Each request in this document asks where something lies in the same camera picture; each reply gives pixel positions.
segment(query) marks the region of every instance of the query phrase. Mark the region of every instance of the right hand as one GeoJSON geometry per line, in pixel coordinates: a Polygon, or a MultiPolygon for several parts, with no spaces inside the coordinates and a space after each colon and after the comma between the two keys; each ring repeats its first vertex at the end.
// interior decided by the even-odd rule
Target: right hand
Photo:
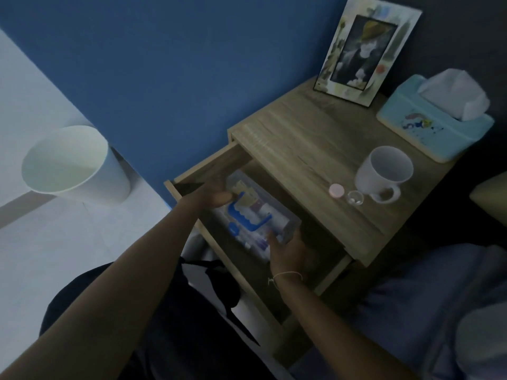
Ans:
{"type": "MultiPolygon", "coordinates": [[[[270,233],[268,235],[268,243],[271,254],[271,273],[273,276],[284,273],[284,272],[299,272],[303,277],[304,265],[307,255],[307,247],[301,240],[301,231],[295,230],[292,240],[286,245],[282,245],[278,242],[275,235],[270,233]]],[[[284,277],[294,277],[297,280],[301,280],[298,274],[282,274],[276,279],[284,277]]]]}

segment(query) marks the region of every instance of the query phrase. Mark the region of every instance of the wooden tabletop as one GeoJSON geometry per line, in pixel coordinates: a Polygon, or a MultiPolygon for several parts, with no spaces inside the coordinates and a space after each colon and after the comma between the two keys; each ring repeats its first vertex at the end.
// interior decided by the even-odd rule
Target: wooden tabletop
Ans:
{"type": "Polygon", "coordinates": [[[370,108],[313,90],[308,80],[238,123],[229,135],[345,247],[369,265],[454,163],[438,164],[379,123],[375,114],[386,98],[370,108]],[[377,146],[401,149],[414,163],[413,177],[402,184],[393,204],[365,197],[352,206],[333,199],[328,188],[345,191],[367,155],[377,146]]]}

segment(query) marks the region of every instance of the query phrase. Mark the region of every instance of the trash bin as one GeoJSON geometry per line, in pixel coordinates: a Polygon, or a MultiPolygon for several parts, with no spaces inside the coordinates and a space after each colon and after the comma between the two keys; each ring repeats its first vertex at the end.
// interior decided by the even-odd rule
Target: trash bin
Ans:
{"type": "Polygon", "coordinates": [[[130,193],[130,181],[97,129],[61,128],[35,144],[23,159],[21,174],[39,193],[115,206],[130,193]]]}

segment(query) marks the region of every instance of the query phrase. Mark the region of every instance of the tissue box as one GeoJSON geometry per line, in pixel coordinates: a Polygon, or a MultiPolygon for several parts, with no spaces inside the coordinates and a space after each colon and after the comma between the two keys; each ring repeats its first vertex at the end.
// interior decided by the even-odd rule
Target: tissue box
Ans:
{"type": "Polygon", "coordinates": [[[424,81],[415,74],[401,84],[379,110],[377,120],[437,163],[446,163],[480,140],[494,120],[487,114],[470,121],[454,119],[417,93],[424,81]]]}

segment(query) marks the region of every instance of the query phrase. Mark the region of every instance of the blue wall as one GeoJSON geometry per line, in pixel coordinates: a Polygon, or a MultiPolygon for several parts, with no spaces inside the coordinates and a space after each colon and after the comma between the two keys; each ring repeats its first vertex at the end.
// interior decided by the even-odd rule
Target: blue wall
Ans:
{"type": "Polygon", "coordinates": [[[0,0],[0,26],[169,200],[166,179],[320,70],[345,2],[0,0]]]}

